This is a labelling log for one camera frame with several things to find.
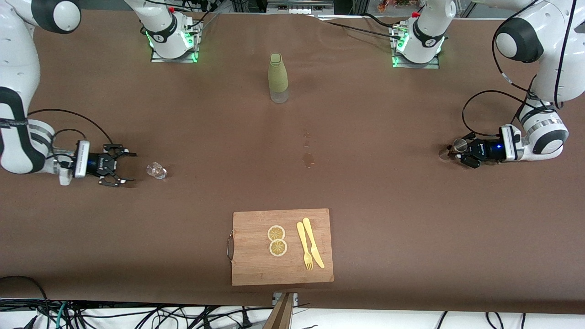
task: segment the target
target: lemon slice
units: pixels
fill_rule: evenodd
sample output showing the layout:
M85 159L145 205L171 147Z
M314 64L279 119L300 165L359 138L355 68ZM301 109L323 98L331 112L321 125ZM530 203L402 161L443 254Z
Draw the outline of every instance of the lemon slice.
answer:
M280 257L287 252L288 246L283 239L276 239L270 243L269 250L273 256Z
M276 239L284 239L286 233L284 228L280 225L274 225L268 229L268 239L274 241Z

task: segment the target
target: cutting board handle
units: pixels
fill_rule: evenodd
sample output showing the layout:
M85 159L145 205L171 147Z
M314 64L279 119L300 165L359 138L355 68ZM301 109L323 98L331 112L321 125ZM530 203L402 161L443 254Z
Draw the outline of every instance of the cutting board handle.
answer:
M229 259L230 263L233 263L233 253L232 253L231 257L229 256L229 242L230 241L233 241L233 230L232 230L232 232L229 233L229 237L228 237L228 259Z

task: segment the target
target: wooden cutting board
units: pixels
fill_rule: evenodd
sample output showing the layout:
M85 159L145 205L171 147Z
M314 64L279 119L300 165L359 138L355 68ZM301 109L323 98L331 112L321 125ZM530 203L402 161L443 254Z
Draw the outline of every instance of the wooden cutting board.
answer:
M308 271L303 261L303 249L297 223L311 220L315 243L325 268L313 260ZM268 230L280 225L285 230L287 251L275 257L269 251ZM307 235L307 247L311 241ZM232 286L285 285L292 283L332 282L333 257L329 209L298 209L245 211L233 213Z

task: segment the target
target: knife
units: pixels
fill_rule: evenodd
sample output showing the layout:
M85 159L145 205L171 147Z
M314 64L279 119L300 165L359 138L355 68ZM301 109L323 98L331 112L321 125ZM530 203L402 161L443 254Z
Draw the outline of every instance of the knife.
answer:
M313 237L313 229L311 228L311 221L309 218L305 217L302 219L303 225L305 225L305 231L309 235L309 240L311 240L311 254L315 261L319 265L320 268L324 269L325 264L323 264L323 260L321 259L321 255L319 255L319 250L317 250L317 244L315 243L315 238Z

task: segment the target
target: bottle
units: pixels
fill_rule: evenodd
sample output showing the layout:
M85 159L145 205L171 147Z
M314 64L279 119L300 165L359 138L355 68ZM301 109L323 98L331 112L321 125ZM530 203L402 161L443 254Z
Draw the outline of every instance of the bottle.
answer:
M283 57L279 53L270 55L268 67L268 87L273 102L281 104L288 99L288 75L284 67Z
M156 179L163 179L167 177L167 170L163 168L158 162L153 162L146 167L146 173Z

